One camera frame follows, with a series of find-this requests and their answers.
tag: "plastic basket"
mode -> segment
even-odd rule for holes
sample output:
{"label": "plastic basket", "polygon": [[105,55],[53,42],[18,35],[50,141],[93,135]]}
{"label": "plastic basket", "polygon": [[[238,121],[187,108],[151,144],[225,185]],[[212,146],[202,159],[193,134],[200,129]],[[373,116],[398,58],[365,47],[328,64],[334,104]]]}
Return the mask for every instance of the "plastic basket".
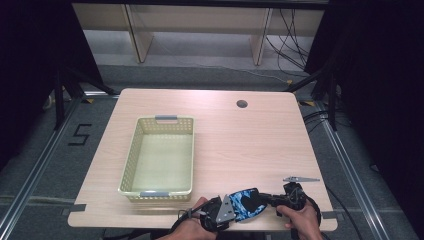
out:
{"label": "plastic basket", "polygon": [[193,117],[139,118],[119,193],[130,201],[190,200],[193,150]]}

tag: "cable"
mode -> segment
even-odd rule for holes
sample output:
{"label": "cable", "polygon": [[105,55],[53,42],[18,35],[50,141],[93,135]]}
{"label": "cable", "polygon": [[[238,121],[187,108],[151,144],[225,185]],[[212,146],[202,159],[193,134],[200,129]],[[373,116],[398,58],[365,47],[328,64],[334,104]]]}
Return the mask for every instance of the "cable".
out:
{"label": "cable", "polygon": [[[335,109],[336,112],[344,112],[342,109]],[[313,112],[311,114],[308,114],[306,116],[303,117],[303,121],[306,122],[307,120],[315,117],[315,116],[319,116],[322,114],[327,114],[329,113],[329,110],[322,110],[322,111],[317,111],[317,112]]]}
{"label": "cable", "polygon": [[327,234],[325,234],[325,233],[321,232],[321,235],[322,235],[325,239],[327,239],[327,240],[331,240],[331,239],[327,236]]}
{"label": "cable", "polygon": [[358,235],[358,238],[360,240],[363,240],[361,232],[359,231],[358,226],[356,226],[355,221],[353,220],[352,216],[350,215],[349,211],[347,210],[347,208],[344,206],[344,204],[342,203],[342,201],[336,196],[336,194],[334,194],[334,192],[327,186],[327,184],[324,184],[325,188],[328,190],[328,192],[330,192],[330,194],[340,203],[340,206],[343,208],[343,210],[345,211],[346,215],[348,216],[348,218],[350,219],[353,228],[355,228],[356,234]]}
{"label": "cable", "polygon": [[281,57],[283,57],[283,58],[285,58],[285,59],[287,59],[289,62],[291,62],[293,65],[295,65],[296,67],[298,67],[298,68],[300,68],[300,69],[302,69],[303,70],[303,66],[300,64],[300,63],[298,63],[298,62],[296,62],[296,60],[294,60],[293,58],[291,58],[291,57],[289,57],[289,56],[287,56],[286,54],[284,54],[283,52],[282,52],[282,48],[284,47],[284,42],[283,42],[283,45],[281,46],[281,48],[280,49],[278,49],[277,47],[275,47],[272,43],[271,43],[271,41],[269,40],[269,38],[268,37],[266,37],[266,40],[268,41],[268,43],[271,45],[271,47],[274,49],[274,51],[279,55],[279,56],[281,56]]}
{"label": "cable", "polygon": [[122,234],[119,236],[113,236],[113,237],[106,237],[106,228],[103,230],[103,234],[100,237],[100,240],[125,240],[128,239],[128,237],[131,236],[131,233]]}
{"label": "cable", "polygon": [[303,76],[303,75],[298,75],[298,74],[294,74],[294,73],[289,73],[284,71],[281,66],[280,66],[280,56],[284,57],[285,59],[287,59],[288,61],[290,61],[291,63],[293,63],[294,65],[299,64],[298,62],[296,62],[295,60],[293,60],[292,58],[290,58],[289,56],[285,55],[284,53],[280,52],[280,50],[278,50],[269,40],[268,37],[266,37],[266,40],[268,41],[268,43],[271,45],[271,47],[274,49],[274,52],[277,53],[277,65],[278,68],[280,69],[281,72],[287,74],[287,75],[291,75],[291,76],[296,76],[296,77],[308,77],[308,76]]}
{"label": "cable", "polygon": [[312,131],[314,131],[314,129],[316,128],[316,127],[318,127],[321,123],[323,123],[323,122],[325,122],[325,120],[327,120],[328,118],[324,118],[324,119],[320,119],[321,121],[318,123],[318,124],[316,124],[311,130],[309,130],[308,131],[308,134],[310,134]]}
{"label": "cable", "polygon": [[170,53],[170,54],[171,54],[171,56],[174,58],[174,60],[175,60],[175,61],[177,61],[177,62],[179,62],[179,63],[182,63],[182,64],[184,64],[184,65],[195,65],[195,66],[199,66],[199,67],[203,67],[203,68],[229,69],[229,70],[232,70],[232,71],[246,72],[246,73],[252,74],[252,75],[254,75],[254,76],[258,76],[258,77],[265,77],[265,78],[272,78],[272,79],[276,79],[276,80],[278,80],[278,81],[280,81],[280,82],[283,82],[283,83],[286,83],[286,84],[287,84],[287,81],[285,81],[285,80],[283,80],[283,79],[281,79],[281,78],[278,78],[278,77],[276,77],[276,76],[270,76],[270,75],[258,74],[258,73],[254,73],[254,72],[251,72],[251,71],[248,71],[248,70],[234,69],[234,68],[229,68],[229,67],[224,67],[224,66],[209,66],[209,65],[203,65],[203,64],[198,64],[198,63],[184,62],[184,61],[179,60],[179,59],[175,56],[175,54],[174,54],[171,50],[169,50],[167,47],[165,47],[165,46],[164,46],[164,45],[163,45],[160,41],[158,41],[158,40],[157,40],[157,38],[155,38],[154,40],[155,40],[155,41],[159,44],[159,46],[160,46],[162,49],[164,49],[165,51],[167,51],[168,53]]}
{"label": "cable", "polygon": [[[282,38],[281,38],[281,36],[278,36],[278,38],[281,40],[281,42],[283,42],[283,44],[285,44],[285,42],[287,41],[287,38],[288,38],[289,36],[287,35],[286,36],[286,38],[283,40]],[[290,50],[292,50],[293,52],[298,52],[298,51],[296,51],[295,49],[293,49],[292,47],[290,47],[289,45],[287,45],[287,44],[285,44],[286,45],[286,47],[288,48],[288,49],[290,49]],[[300,54],[302,54],[303,56],[305,56],[305,57],[307,57],[308,56],[308,54],[306,54],[306,53],[300,53]]]}
{"label": "cable", "polygon": [[305,59],[304,59],[304,54],[302,54],[302,51],[304,51],[305,53],[307,53],[307,51],[306,50],[304,50],[303,48],[301,48],[300,46],[299,46],[299,42],[297,41],[297,35],[296,35],[296,26],[295,26],[295,23],[294,23],[294,18],[295,18],[295,13],[296,13],[296,11],[294,10],[294,9],[292,9],[291,10],[291,13],[292,13],[292,21],[291,21],[291,23],[290,23],[290,27],[289,27],[289,25],[287,24],[287,21],[286,21],[286,19],[284,18],[284,15],[283,15],[283,12],[282,12],[282,9],[280,9],[280,15],[281,15],[281,18],[283,19],[283,22],[284,22],[284,25],[286,26],[286,29],[287,29],[287,36],[290,36],[290,38],[292,39],[292,41],[293,41],[293,43],[295,44],[295,46],[296,46],[296,48],[297,48],[297,50],[298,51],[295,51],[295,50],[293,50],[292,48],[290,48],[290,49],[292,49],[294,52],[297,52],[298,54],[299,54],[299,57],[300,57],[300,60],[302,61],[302,64],[303,64],[303,68],[305,67],[305,64],[306,64],[306,61],[305,61]]}

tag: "wooden table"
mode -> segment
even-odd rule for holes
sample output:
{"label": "wooden table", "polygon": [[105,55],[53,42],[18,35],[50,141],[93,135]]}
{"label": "wooden table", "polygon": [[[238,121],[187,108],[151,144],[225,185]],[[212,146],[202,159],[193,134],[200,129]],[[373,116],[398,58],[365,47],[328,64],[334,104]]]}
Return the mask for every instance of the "wooden table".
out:
{"label": "wooden table", "polygon": [[[247,107],[240,108],[237,101]],[[153,206],[131,203],[118,193],[121,175],[138,117],[143,115],[195,117],[194,182],[189,202]],[[74,227],[170,228],[177,211],[191,207],[199,197],[256,187],[260,192],[284,194],[289,176],[319,178],[302,183],[322,211],[333,211],[296,99],[291,93],[125,89],[100,141],[71,212]],[[286,230],[286,218],[268,207],[229,230]],[[333,231],[336,219],[324,219],[321,230]]]}

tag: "human hand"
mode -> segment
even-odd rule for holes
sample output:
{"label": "human hand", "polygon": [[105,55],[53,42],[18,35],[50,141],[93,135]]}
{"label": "human hand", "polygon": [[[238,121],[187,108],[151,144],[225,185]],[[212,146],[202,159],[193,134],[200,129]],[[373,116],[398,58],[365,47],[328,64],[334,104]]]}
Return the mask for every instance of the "human hand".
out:
{"label": "human hand", "polygon": [[[208,200],[201,197],[197,203],[193,206],[193,209],[199,207]],[[206,231],[202,225],[200,225],[199,219],[190,218],[183,221],[174,232],[166,235],[160,240],[215,240],[218,233]]]}
{"label": "human hand", "polygon": [[285,227],[296,228],[301,240],[322,240],[317,213],[309,200],[306,200],[305,207],[302,210],[296,211],[280,205],[277,206],[277,211],[291,219],[291,223],[286,223]]}

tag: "floor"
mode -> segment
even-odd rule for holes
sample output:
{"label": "floor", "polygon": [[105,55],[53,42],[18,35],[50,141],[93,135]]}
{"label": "floor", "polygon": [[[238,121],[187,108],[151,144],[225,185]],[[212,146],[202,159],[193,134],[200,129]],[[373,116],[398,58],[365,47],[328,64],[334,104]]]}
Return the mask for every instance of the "floor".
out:
{"label": "floor", "polygon": [[[178,68],[202,68],[211,71],[243,72],[258,78],[278,78],[263,76],[258,74],[258,71],[282,70],[288,74],[305,75],[299,67],[277,57],[270,44],[265,47],[262,64],[255,66],[251,57],[249,36],[245,35],[156,33],[146,61],[139,64],[135,61],[136,57],[129,36],[125,32],[85,31],[85,33],[97,64],[103,69],[133,67],[129,68],[133,71],[139,67],[169,67],[177,71]],[[298,37],[297,40],[299,46],[308,50],[313,38]],[[277,36],[270,37],[270,41],[278,49],[282,46]],[[289,44],[292,48],[296,47],[292,41]],[[297,52],[284,49],[285,54],[302,64]],[[115,74],[113,79],[117,81],[115,84],[119,85],[123,77],[120,77],[119,73]],[[279,80],[287,83],[289,79],[287,76],[291,75],[285,76],[286,78]],[[302,99],[300,108],[303,116],[325,108],[325,100],[315,103],[314,106],[303,105],[306,100],[309,100],[309,91],[310,87],[306,87],[297,94],[298,99]],[[99,99],[95,104],[103,111],[102,114],[104,112],[110,114],[115,102],[116,99]],[[67,104],[68,109],[73,108],[72,102]],[[11,223],[12,230],[2,235],[1,239],[99,239],[99,236],[117,236],[130,231],[128,229],[73,229],[66,226],[66,217],[69,214],[67,210],[74,201],[69,196],[77,194],[85,176],[84,171],[76,168],[88,168],[90,157],[96,150],[95,143],[101,139],[102,128],[107,124],[107,119],[92,117],[96,116],[96,112],[93,113],[96,110],[90,108],[93,105],[79,103],[78,105],[78,108],[75,107],[74,119],[70,120],[71,126],[75,127],[78,123],[84,122],[100,126],[99,129],[91,129],[93,133],[90,137],[96,141],[92,145],[89,143],[85,146],[86,159],[74,159],[77,164],[72,165],[60,163],[60,161],[47,161],[46,166],[40,166],[34,170],[34,166],[39,166],[41,157],[49,154],[43,151],[44,146],[54,145],[50,142],[54,111],[46,109],[46,114],[37,124],[38,127],[31,133],[25,151],[17,160],[11,161],[6,171],[0,174],[0,214],[7,215],[10,211],[16,210],[10,207],[11,204],[13,206],[14,196],[22,195],[26,191],[29,195],[29,201],[23,203],[26,205],[25,210],[16,211],[20,217],[16,219],[16,222]],[[418,239],[402,210],[397,206],[396,200],[391,196],[384,180],[378,172],[369,168],[372,160],[367,156],[354,129],[349,126],[347,116],[342,113],[337,115],[339,124],[337,132],[331,130],[324,118],[325,116],[318,116],[306,122],[306,125],[324,180],[329,186],[329,195],[339,222],[339,228],[334,233],[328,233],[329,237],[331,239]],[[69,127],[63,133],[65,137],[71,138],[74,134],[74,131],[70,129],[73,128]],[[72,158],[72,152],[62,151],[66,148],[69,148],[68,142],[60,142],[57,146],[55,145],[52,152],[59,159]],[[35,186],[31,186],[28,184],[27,177],[34,171],[40,171],[42,176],[33,181],[32,184]],[[34,187],[34,190],[28,191],[30,187]],[[289,236],[287,233],[267,233],[265,238],[289,239]]]}

